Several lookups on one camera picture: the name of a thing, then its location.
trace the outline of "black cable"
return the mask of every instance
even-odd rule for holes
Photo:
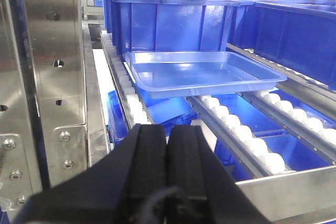
[[[170,186],[153,193],[143,203],[139,210],[137,224],[160,224],[158,217],[154,214],[155,207],[158,203],[171,196],[178,196],[182,200],[186,212],[194,219],[197,219],[198,214],[194,211],[185,191],[178,186]]]

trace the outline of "hole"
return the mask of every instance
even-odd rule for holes
[[[6,106],[6,105],[0,105],[0,112],[1,111],[6,111],[6,110],[8,110],[8,107]]]
[[[46,14],[46,18],[49,21],[59,21],[60,20],[60,16],[57,12],[50,12]]]
[[[61,106],[61,105],[67,105],[68,102],[67,102],[67,100],[57,100],[57,101],[55,102],[55,104],[56,104],[57,106]]]
[[[54,68],[62,68],[64,66],[64,61],[62,60],[54,60],[52,63]]]

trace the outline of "metal panel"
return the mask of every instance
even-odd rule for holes
[[[79,0],[24,0],[24,4],[49,177],[54,186],[87,168],[80,4]],[[64,134],[53,135],[55,129],[71,136],[68,145],[62,143]],[[73,166],[64,168],[65,158],[74,152]]]
[[[109,153],[110,145],[104,122],[89,27],[88,25],[82,27],[87,96],[88,158],[89,166],[92,166]]]
[[[236,184],[269,220],[309,224],[336,218],[335,181],[336,167],[329,166]]]
[[[18,29],[15,0],[0,0],[0,206],[20,208],[41,187],[33,120],[37,120],[29,83],[29,58]]]

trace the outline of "bolt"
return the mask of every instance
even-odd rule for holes
[[[22,206],[24,203],[26,203],[26,201],[27,201],[27,199],[25,198],[25,196],[22,196],[21,198],[18,198],[18,199],[16,200],[16,204],[17,204],[18,206]]]
[[[71,160],[65,160],[63,163],[63,168],[64,169],[72,169],[75,163]]]
[[[2,146],[5,150],[10,151],[16,147],[16,143],[13,139],[6,139]]]
[[[19,170],[14,170],[9,174],[9,178],[11,180],[19,180],[22,178],[22,172],[20,172]]]
[[[61,134],[59,135],[59,140],[61,142],[67,142],[71,139],[71,135],[67,131],[62,131]]]

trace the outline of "transparent blue tray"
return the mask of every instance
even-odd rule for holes
[[[151,98],[272,89],[283,74],[233,52],[126,52],[139,88]]]

